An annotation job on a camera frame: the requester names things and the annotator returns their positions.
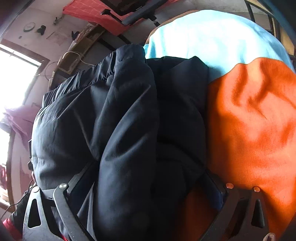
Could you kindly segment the dark navy puffer jacket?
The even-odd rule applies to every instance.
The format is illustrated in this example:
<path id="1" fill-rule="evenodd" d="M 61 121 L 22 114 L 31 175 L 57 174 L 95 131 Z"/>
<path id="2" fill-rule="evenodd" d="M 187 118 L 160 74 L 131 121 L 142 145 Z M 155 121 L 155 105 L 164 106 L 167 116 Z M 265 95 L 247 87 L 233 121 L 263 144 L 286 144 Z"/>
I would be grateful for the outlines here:
<path id="1" fill-rule="evenodd" d="M 32 132 L 41 189 L 97 162 L 78 217 L 95 240 L 174 240 L 206 165 L 209 68 L 124 45 L 43 97 Z"/>

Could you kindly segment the pink curtain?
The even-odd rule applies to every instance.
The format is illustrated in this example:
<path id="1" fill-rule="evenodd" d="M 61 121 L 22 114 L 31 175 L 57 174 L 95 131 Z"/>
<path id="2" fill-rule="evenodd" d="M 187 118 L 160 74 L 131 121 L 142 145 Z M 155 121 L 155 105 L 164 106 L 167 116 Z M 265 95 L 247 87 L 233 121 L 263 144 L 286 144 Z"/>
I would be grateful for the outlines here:
<path id="1" fill-rule="evenodd" d="M 20 135 L 22 144 L 27 151 L 29 150 L 29 140 L 32 138 L 34 120 L 40 108 L 33 102 L 31 105 L 6 109 L 4 112 L 4 119 L 9 127 Z"/>

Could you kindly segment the multicolour striped bed blanket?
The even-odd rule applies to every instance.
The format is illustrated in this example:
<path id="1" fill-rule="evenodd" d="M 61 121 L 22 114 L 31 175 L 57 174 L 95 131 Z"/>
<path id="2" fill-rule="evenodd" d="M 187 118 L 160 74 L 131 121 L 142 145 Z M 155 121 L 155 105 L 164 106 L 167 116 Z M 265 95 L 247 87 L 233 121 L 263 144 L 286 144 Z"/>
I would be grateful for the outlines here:
<path id="1" fill-rule="evenodd" d="M 202 10 L 153 30 L 144 49 L 208 66 L 208 168 L 236 187 L 259 187 L 281 238 L 295 215 L 295 70 L 284 46 L 251 20 Z"/>

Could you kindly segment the wooden desk with shelves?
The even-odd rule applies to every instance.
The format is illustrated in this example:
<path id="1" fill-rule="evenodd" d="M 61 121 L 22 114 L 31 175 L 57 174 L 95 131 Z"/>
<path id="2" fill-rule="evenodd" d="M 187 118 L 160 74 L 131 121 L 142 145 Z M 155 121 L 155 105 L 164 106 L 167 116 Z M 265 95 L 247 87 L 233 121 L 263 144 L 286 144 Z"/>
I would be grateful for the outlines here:
<path id="1" fill-rule="evenodd" d="M 91 63 L 85 62 L 84 58 L 94 44 L 100 43 L 110 51 L 115 50 L 111 44 L 103 40 L 105 33 L 107 33 L 107 30 L 99 24 L 88 24 L 81 32 L 73 33 L 75 38 L 69 50 L 60 57 L 52 76 L 48 80 L 49 91 L 55 89 L 64 79 L 72 76 L 79 64 L 92 66 Z"/>

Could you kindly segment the wooden chair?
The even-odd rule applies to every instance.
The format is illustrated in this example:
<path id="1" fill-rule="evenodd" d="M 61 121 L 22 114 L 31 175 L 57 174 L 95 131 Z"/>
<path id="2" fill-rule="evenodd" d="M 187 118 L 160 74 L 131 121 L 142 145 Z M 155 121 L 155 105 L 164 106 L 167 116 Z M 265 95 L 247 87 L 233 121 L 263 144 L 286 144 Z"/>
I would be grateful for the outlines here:
<path id="1" fill-rule="evenodd" d="M 284 28 L 280 25 L 278 20 L 275 18 L 274 14 L 271 13 L 262 3 L 259 1 L 244 1 L 250 16 L 250 19 L 255 23 L 255 17 L 252 10 L 252 7 L 262 11 L 268 17 L 269 21 L 269 29 L 267 32 L 272 34 L 276 39 L 278 39 L 281 44 L 284 46 L 287 51 L 290 59 L 295 61 L 295 44 L 293 44 L 292 40 L 288 36 L 288 33 L 284 30 Z"/>

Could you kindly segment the black office chair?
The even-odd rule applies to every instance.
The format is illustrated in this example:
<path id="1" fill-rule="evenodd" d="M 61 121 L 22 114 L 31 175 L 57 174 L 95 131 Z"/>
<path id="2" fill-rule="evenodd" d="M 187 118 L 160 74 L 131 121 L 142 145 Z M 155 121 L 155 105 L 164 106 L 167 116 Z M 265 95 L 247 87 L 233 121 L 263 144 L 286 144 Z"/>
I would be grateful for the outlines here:
<path id="1" fill-rule="evenodd" d="M 167 0 L 102 0 L 101 2 L 108 7 L 101 12 L 101 15 L 108 15 L 124 26 L 131 26 L 140 19 L 149 19 L 158 27 L 160 24 L 154 14 L 158 8 L 167 3 Z"/>

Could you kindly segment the window with brown frame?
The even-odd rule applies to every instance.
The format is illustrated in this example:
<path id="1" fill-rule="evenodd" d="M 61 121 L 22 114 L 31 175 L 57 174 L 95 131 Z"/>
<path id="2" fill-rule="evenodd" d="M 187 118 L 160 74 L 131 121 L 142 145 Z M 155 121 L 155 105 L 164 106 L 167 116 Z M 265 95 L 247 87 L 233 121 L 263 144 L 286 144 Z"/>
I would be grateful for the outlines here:
<path id="1" fill-rule="evenodd" d="M 21 137 L 4 119 L 6 109 L 25 105 L 50 60 L 9 40 L 1 40 L 1 208 L 13 206 L 11 166 L 14 141 Z"/>

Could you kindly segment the round wall clock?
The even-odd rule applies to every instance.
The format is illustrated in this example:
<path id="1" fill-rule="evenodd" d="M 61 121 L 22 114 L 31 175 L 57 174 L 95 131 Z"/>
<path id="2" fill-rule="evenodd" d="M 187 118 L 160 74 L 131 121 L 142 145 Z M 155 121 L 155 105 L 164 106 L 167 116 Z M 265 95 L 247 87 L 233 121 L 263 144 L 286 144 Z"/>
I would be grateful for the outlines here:
<path id="1" fill-rule="evenodd" d="M 23 27 L 23 31 L 25 33 L 28 33 L 30 31 L 32 31 L 34 28 L 35 28 L 36 24 L 34 22 L 30 22 L 30 23 L 27 23 L 24 27 Z"/>

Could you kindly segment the red checked wall cloth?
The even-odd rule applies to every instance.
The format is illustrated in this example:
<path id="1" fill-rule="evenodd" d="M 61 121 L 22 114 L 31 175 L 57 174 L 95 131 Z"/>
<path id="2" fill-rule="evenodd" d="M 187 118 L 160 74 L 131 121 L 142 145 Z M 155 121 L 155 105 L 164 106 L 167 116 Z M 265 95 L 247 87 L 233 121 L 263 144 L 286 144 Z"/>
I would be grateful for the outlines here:
<path id="1" fill-rule="evenodd" d="M 62 13 L 90 23 L 99 24 L 115 36 L 118 36 L 131 28 L 131 26 L 122 25 L 111 16 L 101 15 L 101 12 L 104 9 L 108 9 L 108 6 L 101 1 L 77 0 L 66 5 L 63 8 Z"/>

